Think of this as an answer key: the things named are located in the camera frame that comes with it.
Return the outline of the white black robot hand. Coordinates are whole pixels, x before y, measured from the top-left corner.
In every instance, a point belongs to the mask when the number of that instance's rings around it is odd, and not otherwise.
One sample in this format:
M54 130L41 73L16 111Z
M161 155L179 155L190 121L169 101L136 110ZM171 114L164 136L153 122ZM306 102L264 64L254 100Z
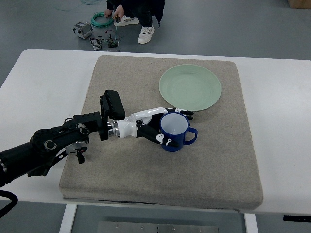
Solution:
M169 112L179 112L183 114L188 121L193 120L194 112L179 108L163 108L144 110L131 114L124 120L118 120L108 123L108 135L118 138L133 136L136 138L144 137L154 143L162 143L164 136L160 135L160 120L164 114Z

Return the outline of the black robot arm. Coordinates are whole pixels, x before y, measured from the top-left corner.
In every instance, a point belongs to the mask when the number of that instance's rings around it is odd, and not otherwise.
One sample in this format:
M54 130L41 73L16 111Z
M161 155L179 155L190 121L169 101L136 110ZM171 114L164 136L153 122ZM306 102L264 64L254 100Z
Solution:
M123 120L125 110L117 91L106 90L100 97L99 112L74 115L62 126L40 129L30 141L0 154L0 185L28 176L46 176L50 168L60 161L57 156L63 148L89 140L89 135L98 132L100 140L109 138L108 121Z

